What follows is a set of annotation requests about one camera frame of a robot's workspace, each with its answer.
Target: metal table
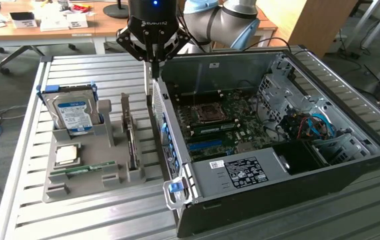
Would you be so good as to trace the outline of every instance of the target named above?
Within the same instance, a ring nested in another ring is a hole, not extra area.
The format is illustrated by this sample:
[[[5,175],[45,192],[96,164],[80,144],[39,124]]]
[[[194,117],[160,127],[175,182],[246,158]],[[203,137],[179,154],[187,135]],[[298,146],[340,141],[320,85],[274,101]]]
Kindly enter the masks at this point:
[[[297,55],[362,120],[380,134],[380,111],[309,54]],[[52,121],[35,95],[41,84],[95,81],[99,98],[111,99],[111,118],[120,116],[119,94],[130,94],[143,144],[147,182],[75,199],[43,203],[41,191]],[[306,80],[297,76],[297,82]],[[53,57],[41,62],[0,204],[0,240],[175,239],[166,208],[144,104],[143,65],[127,54]],[[302,84],[310,94],[313,87]],[[229,225],[188,239],[380,239],[380,169],[361,176],[340,193]]]

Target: barcode sticker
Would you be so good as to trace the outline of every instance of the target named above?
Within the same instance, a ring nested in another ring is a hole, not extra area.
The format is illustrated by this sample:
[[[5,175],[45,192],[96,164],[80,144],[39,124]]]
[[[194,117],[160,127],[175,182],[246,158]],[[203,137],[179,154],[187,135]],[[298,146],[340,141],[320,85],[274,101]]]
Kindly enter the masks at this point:
[[[71,36],[72,37],[88,37],[88,36],[91,36],[91,33],[75,33]]]
[[[222,168],[223,167],[223,160],[211,161],[209,163],[211,169]]]

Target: white label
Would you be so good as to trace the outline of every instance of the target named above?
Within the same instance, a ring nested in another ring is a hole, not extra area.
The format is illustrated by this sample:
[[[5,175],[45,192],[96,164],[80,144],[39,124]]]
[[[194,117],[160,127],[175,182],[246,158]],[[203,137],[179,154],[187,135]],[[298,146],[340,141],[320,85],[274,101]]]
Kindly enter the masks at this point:
[[[92,127],[89,115],[84,112],[87,104],[83,101],[57,104],[61,120],[68,130],[83,132]]]
[[[234,126],[235,126],[234,123],[226,124],[226,125],[222,125],[222,126],[221,126],[221,129],[229,129],[229,128],[233,128]]]
[[[210,165],[210,168],[211,168],[211,169],[222,168],[222,167],[223,167],[223,161],[222,161],[222,160],[219,160],[219,161],[211,161],[211,162],[209,163],[209,165]]]
[[[211,128],[211,129],[201,130],[201,134],[215,132],[215,131],[219,131],[219,129],[218,128]]]
[[[209,64],[209,68],[210,69],[215,69],[218,67],[219,67],[219,63],[218,62],[213,62],[213,63]]]
[[[71,36],[72,37],[88,37],[88,36],[91,36],[91,33],[75,33]]]

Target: motherboard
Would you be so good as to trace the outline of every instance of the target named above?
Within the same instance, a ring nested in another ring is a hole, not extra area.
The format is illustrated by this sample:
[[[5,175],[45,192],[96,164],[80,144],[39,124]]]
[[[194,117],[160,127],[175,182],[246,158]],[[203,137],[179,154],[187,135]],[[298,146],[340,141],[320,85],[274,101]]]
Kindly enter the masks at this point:
[[[262,149],[278,140],[265,132],[253,101],[239,90],[176,97],[175,114],[194,162]]]

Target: wooden panel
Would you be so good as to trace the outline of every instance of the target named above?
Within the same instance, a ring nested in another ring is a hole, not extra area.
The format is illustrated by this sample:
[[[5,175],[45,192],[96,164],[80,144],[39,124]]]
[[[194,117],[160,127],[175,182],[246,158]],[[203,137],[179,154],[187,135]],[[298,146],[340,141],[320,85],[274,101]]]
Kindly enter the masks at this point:
[[[269,20],[278,29],[279,37],[290,45],[305,45],[317,56],[322,56],[333,42],[357,0],[258,0]],[[271,40],[270,46],[283,46]]]
[[[29,12],[33,9],[31,0],[16,0],[14,2],[1,2],[0,13],[8,16],[12,12]],[[41,32],[39,27],[14,28],[10,22],[6,22],[5,27],[0,27],[0,40],[31,40],[31,39],[57,39],[57,38],[75,38],[72,34],[95,34],[95,18],[87,16],[87,28],[76,28],[60,31]]]
[[[294,30],[301,11],[306,0],[258,0],[257,6],[262,10],[266,18],[277,25],[278,29],[274,37],[289,40]],[[270,46],[283,46],[279,40],[271,40]]]
[[[289,44],[305,45],[322,57],[356,2],[357,0],[306,0]]]

